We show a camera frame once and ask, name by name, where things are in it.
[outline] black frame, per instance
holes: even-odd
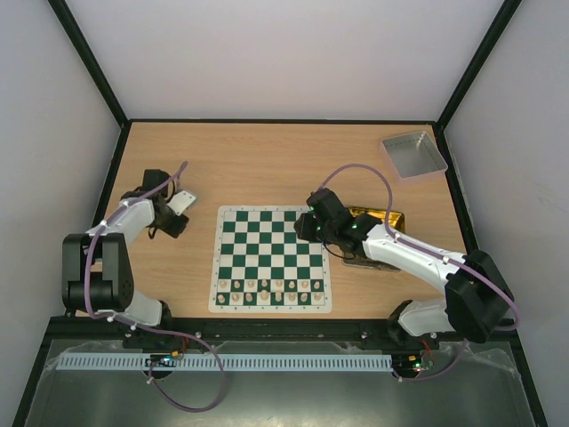
[[[494,46],[508,26],[509,21],[514,15],[521,0],[505,0],[496,14],[492,25],[485,34],[484,39],[478,46],[476,53],[465,70],[460,82],[458,83],[453,95],[449,99],[443,113],[436,121],[429,120],[281,120],[281,119],[265,119],[265,120],[246,120],[246,119],[128,119],[123,112],[118,99],[114,95],[108,80],[102,69],[94,57],[91,48],[87,44],[81,29],[79,28],[73,14],[68,8],[65,0],[48,0],[56,16],[60,20],[61,26],[69,36],[72,44],[75,46],[77,53],[81,57],[87,70],[92,76],[94,83],[100,90],[100,93],[108,104],[108,107],[114,115],[116,121],[121,127],[121,133],[116,143],[116,149],[111,161],[108,175],[104,183],[100,200],[93,218],[93,225],[100,222],[107,210],[108,201],[115,184],[116,174],[121,163],[124,147],[128,140],[128,135],[135,122],[186,122],[186,123],[263,123],[263,124],[331,124],[331,125],[431,125],[435,134],[438,149],[443,155],[448,170],[446,171],[446,179],[448,187],[453,199],[454,209],[461,228],[462,238],[468,252],[477,249],[477,240],[472,228],[472,222],[469,217],[469,211],[466,207],[464,196],[462,195],[461,186],[459,184],[456,170],[454,169],[451,153],[446,143],[445,128],[448,126],[453,115],[466,96],[469,88],[476,79],[480,69],[484,66],[485,61],[492,52]],[[267,340],[270,335],[271,339],[276,341],[291,340],[294,341],[321,341],[324,335],[326,341],[334,342],[350,342],[364,349],[381,349],[389,354],[402,354],[414,352],[416,350],[401,350],[396,347],[393,342],[383,338],[387,321],[378,320],[327,320],[327,319],[220,319],[220,318],[174,318],[172,328],[180,331],[189,332],[191,334],[196,331],[202,333],[202,337],[212,343],[224,340],[248,340],[255,337],[263,337]],[[440,334],[441,341],[458,341],[460,337],[456,334]],[[93,321],[89,318],[76,318],[75,313],[66,312],[64,316],[54,317],[50,320],[46,329],[44,339],[41,343],[36,361],[32,368],[28,384],[24,390],[20,407],[14,419],[13,425],[23,425],[28,416],[28,411],[36,391],[36,386],[44,369],[45,359],[47,357],[52,340],[55,339],[81,339],[81,340],[116,340],[124,339],[124,330],[121,330],[115,324],[109,324],[104,320]],[[494,333],[490,337],[490,341],[506,341],[510,344],[514,354],[517,368],[522,376],[522,382],[525,393],[528,398],[530,408],[533,413],[534,421],[541,427],[547,425],[545,414],[541,407],[537,391],[533,384],[532,375],[525,359],[524,350],[517,332]]]

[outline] white cable channel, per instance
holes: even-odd
[[[391,372],[391,357],[386,355],[289,355],[223,354],[223,367],[229,372]],[[60,356],[57,370],[63,371],[140,371],[150,364],[148,354],[66,353]],[[217,371],[211,354],[187,354],[182,360],[165,362],[156,371]]]

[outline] wooden tabletop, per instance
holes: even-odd
[[[333,310],[328,314],[219,314],[208,310],[213,244],[221,205],[304,205],[338,166],[364,163],[388,172],[395,210],[405,214],[406,233],[434,246],[464,252],[444,176],[413,186],[397,185],[378,151],[382,139],[432,129],[427,125],[257,125],[134,123],[107,216],[127,190],[141,184],[145,169],[174,173],[189,161],[182,188],[197,195],[178,239],[141,233],[129,247],[137,289],[166,301],[175,317],[385,318],[406,299],[439,294],[405,272],[346,267],[331,257]],[[345,205],[385,208],[382,182],[365,170],[347,170],[329,188]]]

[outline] white wall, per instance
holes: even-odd
[[[90,224],[117,135],[49,4],[0,2],[0,425],[63,312],[61,241]]]
[[[447,130],[550,425],[569,417],[568,21],[565,0],[522,2]]]
[[[68,0],[128,117],[437,119],[501,0]]]

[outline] chessboard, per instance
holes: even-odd
[[[329,313],[328,253],[296,238],[306,206],[222,206],[209,310],[214,313]]]

